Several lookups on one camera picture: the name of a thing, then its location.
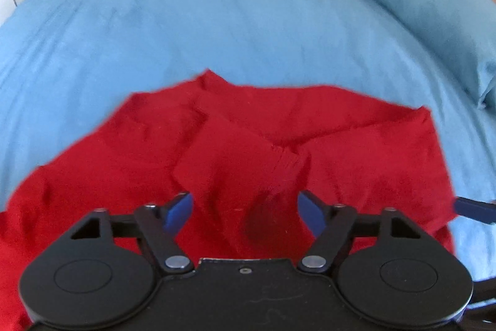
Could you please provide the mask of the red knit sweater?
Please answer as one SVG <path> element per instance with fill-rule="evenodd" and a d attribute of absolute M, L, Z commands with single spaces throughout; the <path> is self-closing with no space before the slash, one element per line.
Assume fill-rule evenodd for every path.
<path fill-rule="evenodd" d="M 235 86 L 208 71 L 130 96 L 17 188 L 1 215 L 1 327 L 27 329 L 19 277 L 96 208 L 126 214 L 189 191 L 177 241 L 192 260 L 299 260 L 313 240 L 297 213 L 303 190 L 363 213 L 396 208 L 453 250 L 454 193 L 427 108 L 329 86 Z"/>

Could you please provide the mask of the blue bed sheet mattress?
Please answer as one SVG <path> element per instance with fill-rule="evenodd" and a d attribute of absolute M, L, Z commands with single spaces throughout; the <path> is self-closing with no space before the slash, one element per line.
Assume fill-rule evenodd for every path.
<path fill-rule="evenodd" d="M 130 96 L 208 71 L 427 108 L 454 199 L 495 197 L 494 115 L 375 0 L 25 0 L 1 28 L 1 215 Z M 494 276 L 494 227 L 454 213 L 448 229 L 472 276 Z"/>

